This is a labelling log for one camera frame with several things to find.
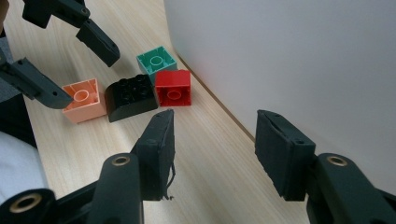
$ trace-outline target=lego brick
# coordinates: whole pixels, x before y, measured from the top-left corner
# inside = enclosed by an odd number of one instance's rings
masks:
[[[187,70],[160,71],[155,79],[160,106],[191,105],[191,75]]]
[[[103,88],[97,79],[90,79],[63,86],[73,102],[63,109],[64,115],[73,123],[94,119],[106,114]]]
[[[163,46],[137,55],[136,59],[140,70],[142,73],[148,74],[153,85],[157,72],[162,70],[177,70],[176,60]]]
[[[110,122],[158,108],[148,75],[123,78],[111,84],[105,97]]]

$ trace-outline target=wooden table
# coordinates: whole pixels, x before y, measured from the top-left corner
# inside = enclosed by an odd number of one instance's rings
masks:
[[[108,68],[75,38],[78,29],[52,17],[41,29],[10,1],[5,29],[14,59],[27,57],[59,86],[97,77],[106,88],[140,74],[136,55],[165,46],[176,57],[162,0],[88,1],[93,19],[120,48]],[[177,58],[179,69],[186,67]],[[254,142],[195,77],[192,106],[173,107],[177,175],[172,201],[144,202],[146,223],[308,223],[305,203],[286,203],[254,154]],[[129,152],[159,107],[109,123],[73,124],[62,111],[26,100],[49,187],[58,198],[98,179],[103,161]]]

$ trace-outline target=white backdrop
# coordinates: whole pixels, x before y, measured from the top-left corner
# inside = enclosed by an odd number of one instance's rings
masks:
[[[174,48],[255,135],[277,112],[396,194],[396,2],[164,0]]]

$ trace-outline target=screw hole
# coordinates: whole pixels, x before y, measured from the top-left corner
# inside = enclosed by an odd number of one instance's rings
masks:
[[[330,156],[327,158],[327,161],[333,165],[337,165],[337,166],[346,166],[347,165],[347,161],[340,158],[340,157],[336,157],[336,156]]]
[[[131,159],[129,157],[117,157],[111,163],[115,166],[123,166],[128,163]]]
[[[38,205],[41,202],[41,199],[42,197],[38,193],[31,193],[22,196],[9,207],[9,211],[11,213],[26,212]]]

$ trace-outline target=lego stud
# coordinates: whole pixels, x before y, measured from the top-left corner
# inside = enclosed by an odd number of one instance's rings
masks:
[[[340,158],[340,157],[336,157],[336,156],[329,156],[327,157],[327,161],[333,165],[337,165],[337,166],[346,166],[347,165],[347,161]]]
[[[34,208],[36,205],[38,205],[41,202],[41,200],[42,197],[38,193],[31,193],[28,195],[24,195],[9,207],[9,211],[11,213],[26,212]]]
[[[142,86],[139,88],[139,93],[141,96],[146,96],[150,93],[151,89],[147,86]]]
[[[115,166],[123,166],[127,164],[131,159],[129,157],[120,156],[114,159],[111,163]]]
[[[149,60],[152,71],[158,70],[163,67],[163,58],[160,56],[154,56]]]
[[[132,95],[132,92],[130,90],[122,90],[121,92],[121,98],[124,101],[130,101],[134,99],[134,96]]]
[[[122,87],[128,86],[128,80],[126,78],[120,79],[119,83],[120,83],[120,86],[122,86]]]
[[[76,91],[73,98],[76,106],[89,105],[93,101],[90,97],[90,93],[86,90]]]
[[[171,100],[178,100],[181,98],[180,88],[169,88],[166,96]]]

